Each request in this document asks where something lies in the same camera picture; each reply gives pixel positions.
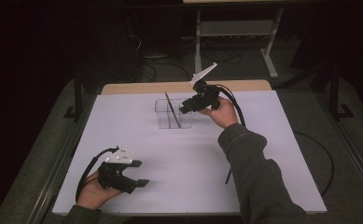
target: floor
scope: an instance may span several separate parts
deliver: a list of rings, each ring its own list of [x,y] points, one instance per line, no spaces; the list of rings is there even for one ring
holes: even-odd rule
[[[273,87],[297,76],[300,69],[291,68],[300,41],[276,40],[272,60],[279,78],[271,79],[260,56],[265,40],[245,40],[248,44],[229,48],[207,48],[202,67],[217,62],[218,67],[207,80],[267,79]],[[150,52],[143,65],[140,82],[187,81],[193,74],[193,51],[186,48],[182,57]],[[354,118],[336,121],[328,112],[328,88],[314,92],[310,84],[314,75],[287,89],[277,90],[300,149],[328,208],[325,214],[309,215],[311,223],[363,223],[363,104],[353,86],[341,79],[339,105],[347,105]],[[40,135],[0,208],[0,223],[59,223],[61,216],[50,208],[62,184],[70,152],[76,146],[84,122],[94,102],[94,95],[83,93],[84,113],[78,122],[63,117],[74,105],[74,82],[71,81],[58,97]],[[129,218],[103,216],[100,223],[240,223],[238,218],[167,217]]]

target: gray sweatshirt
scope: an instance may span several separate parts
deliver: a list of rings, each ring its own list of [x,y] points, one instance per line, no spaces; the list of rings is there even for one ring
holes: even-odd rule
[[[308,223],[303,209],[291,201],[277,163],[264,158],[265,137],[232,124],[218,143],[230,163],[244,223]],[[99,211],[74,205],[63,223],[92,224],[99,218]]]

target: hand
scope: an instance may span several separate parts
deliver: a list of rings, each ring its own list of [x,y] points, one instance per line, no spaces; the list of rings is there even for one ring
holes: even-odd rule
[[[205,108],[199,112],[209,116],[215,124],[224,129],[228,128],[234,123],[238,123],[233,103],[230,100],[224,99],[220,96],[218,96],[218,101],[219,108],[217,110]]]
[[[118,189],[103,189],[97,180],[98,176],[99,172],[96,171],[86,178],[85,186],[79,194],[77,205],[89,208],[91,210],[96,210],[99,209],[108,200],[122,193],[122,191]]]

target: person's left hand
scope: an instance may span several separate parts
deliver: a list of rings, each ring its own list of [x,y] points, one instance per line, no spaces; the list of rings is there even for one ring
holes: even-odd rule
[[[97,180],[99,172],[94,172],[85,180],[85,185],[79,194],[77,205],[91,210],[99,209],[108,200],[120,195],[122,191],[118,189],[103,189]]]

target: pen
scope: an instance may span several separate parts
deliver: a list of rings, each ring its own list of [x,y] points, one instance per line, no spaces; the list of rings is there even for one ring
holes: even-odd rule
[[[177,116],[175,115],[175,110],[173,109],[172,102],[170,102],[169,95],[165,91],[164,94],[166,95],[167,103],[169,103],[170,109],[172,110],[173,116],[175,116],[175,121],[177,122],[178,128],[181,128],[180,123],[178,122]]]

